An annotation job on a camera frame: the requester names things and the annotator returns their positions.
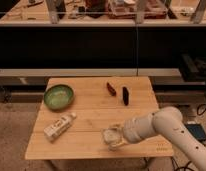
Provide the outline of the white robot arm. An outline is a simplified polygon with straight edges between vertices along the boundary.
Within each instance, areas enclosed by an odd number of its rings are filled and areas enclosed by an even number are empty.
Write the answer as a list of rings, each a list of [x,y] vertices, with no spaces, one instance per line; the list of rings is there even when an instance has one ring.
[[[177,146],[200,170],[206,171],[206,147],[184,126],[182,113],[176,107],[164,107],[150,114],[127,120],[123,126],[108,128],[106,142],[111,149],[162,135]]]

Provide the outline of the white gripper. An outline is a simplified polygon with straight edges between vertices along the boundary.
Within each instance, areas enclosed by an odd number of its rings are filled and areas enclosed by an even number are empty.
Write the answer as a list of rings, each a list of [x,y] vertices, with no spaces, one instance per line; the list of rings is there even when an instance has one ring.
[[[124,139],[131,144],[141,142],[145,139],[145,121],[144,117],[137,117],[127,120],[124,125],[114,124],[108,127],[108,130],[123,132]],[[128,143],[124,140],[111,141],[110,148],[120,148]]]

